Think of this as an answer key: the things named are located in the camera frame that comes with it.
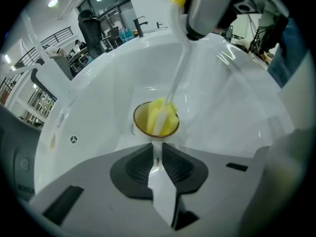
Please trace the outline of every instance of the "sink drain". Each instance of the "sink drain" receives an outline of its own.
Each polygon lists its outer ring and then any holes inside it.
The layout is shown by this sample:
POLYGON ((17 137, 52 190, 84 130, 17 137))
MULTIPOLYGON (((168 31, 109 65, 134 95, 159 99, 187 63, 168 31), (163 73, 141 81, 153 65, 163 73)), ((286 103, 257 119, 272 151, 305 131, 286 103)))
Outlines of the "sink drain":
POLYGON ((70 135, 70 138, 69 138, 70 144, 75 145, 78 143, 78 141, 79 141, 79 137, 77 134, 73 133, 72 135, 70 135))

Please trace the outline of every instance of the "black faucet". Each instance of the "black faucet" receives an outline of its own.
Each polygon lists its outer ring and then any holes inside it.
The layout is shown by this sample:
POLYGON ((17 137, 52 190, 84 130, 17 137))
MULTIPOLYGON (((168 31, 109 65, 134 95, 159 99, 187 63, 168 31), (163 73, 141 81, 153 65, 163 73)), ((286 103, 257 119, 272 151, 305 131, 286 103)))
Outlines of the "black faucet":
POLYGON ((160 22, 160 21, 156 22, 158 29, 160 28, 159 26, 162 26, 162 24, 160 24, 159 22, 160 22))
POLYGON ((134 21, 134 24, 135 24, 135 26, 136 26, 136 30, 137 30, 137 32, 138 32, 138 36, 141 38, 141 37, 143 37, 144 35, 143 35, 143 31, 142 31, 142 29, 141 29, 141 25, 147 25, 148 24, 148 22, 147 21, 145 21, 145 22, 143 22, 143 23, 139 23, 138 22, 138 19, 139 18, 136 18, 136 19, 134 19, 133 21, 134 21))

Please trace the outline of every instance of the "brown rim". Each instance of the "brown rim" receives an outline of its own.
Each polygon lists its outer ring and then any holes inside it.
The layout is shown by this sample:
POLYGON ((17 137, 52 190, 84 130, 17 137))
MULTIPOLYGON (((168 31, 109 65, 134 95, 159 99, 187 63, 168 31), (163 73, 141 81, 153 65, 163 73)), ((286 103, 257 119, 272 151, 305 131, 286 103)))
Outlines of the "brown rim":
POLYGON ((163 135, 163 136, 149 134, 149 133, 143 131, 143 130, 138 126, 138 124, 136 123, 136 120, 135 120, 135 113, 136 113, 136 110, 137 110, 139 107, 141 107, 142 105, 148 104, 148 103, 151 103, 151 102, 152 102, 152 101, 145 102, 145 103, 142 103, 142 104, 140 104, 139 106, 136 107, 136 109, 134 110, 134 113, 133 113, 134 124, 136 125, 136 127, 138 128, 138 130, 140 130, 142 133, 144 133, 144 134, 146 134, 146 135, 148 135, 148 136, 150 136, 150 137, 153 137, 153 138, 165 138, 165 137, 171 136, 172 134, 174 134, 174 133, 178 130, 179 125, 180 125, 180 120, 179 120, 179 123, 178 123, 176 129, 174 129, 172 133, 169 133, 169 134, 163 135))

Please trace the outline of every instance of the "white sink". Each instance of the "white sink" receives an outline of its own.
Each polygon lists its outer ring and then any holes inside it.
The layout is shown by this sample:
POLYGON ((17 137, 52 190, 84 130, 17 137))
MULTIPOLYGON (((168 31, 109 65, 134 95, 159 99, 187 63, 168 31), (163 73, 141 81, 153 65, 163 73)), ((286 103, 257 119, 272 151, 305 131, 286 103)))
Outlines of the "white sink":
MULTIPOLYGON (((293 130, 279 86, 251 57, 214 34, 193 45, 174 97, 180 127, 168 142, 251 158, 293 130)), ((86 159, 143 144, 131 133, 133 111, 166 95, 180 54, 180 44, 165 30, 133 39, 85 67, 72 81, 80 88, 77 99, 70 107, 57 101, 42 130, 36 193, 86 159)))

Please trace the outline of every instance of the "railing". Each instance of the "railing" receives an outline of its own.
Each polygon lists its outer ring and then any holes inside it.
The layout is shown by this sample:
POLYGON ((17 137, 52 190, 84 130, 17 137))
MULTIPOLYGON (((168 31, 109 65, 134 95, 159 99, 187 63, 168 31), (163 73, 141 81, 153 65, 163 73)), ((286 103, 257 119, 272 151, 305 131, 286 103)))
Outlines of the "railing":
MULTIPOLYGON (((60 30, 59 32, 56 32, 55 34, 47 37, 40 43, 45 45, 56 45, 57 43, 65 40, 66 38, 73 35, 73 32, 71 31, 70 27, 67 27, 65 29, 60 30)), ((16 68, 21 68, 24 66, 32 65, 34 64, 37 59, 39 59, 40 54, 38 51, 33 47, 30 51, 28 51, 14 66, 16 68)))
MULTIPOLYGON (((45 45, 55 45, 63 40, 65 40, 66 38, 70 37, 74 35, 73 32, 71 31, 70 27, 67 27, 65 29, 62 29, 58 32, 56 32, 55 34, 47 37, 46 39, 44 39, 43 41, 41 41, 40 43, 45 46, 45 45)), ((28 51, 15 65, 14 67, 16 69, 25 67, 25 66, 29 66, 32 64, 35 64, 37 59, 39 59, 40 54, 38 53, 38 51, 33 47, 30 51, 28 51)), ((0 102, 2 104, 5 104, 11 90, 13 89, 13 87, 15 86, 15 84, 18 82, 18 80, 20 79, 21 74, 18 74, 12 78, 5 78, 3 80, 3 82, 0 85, 0 102)))

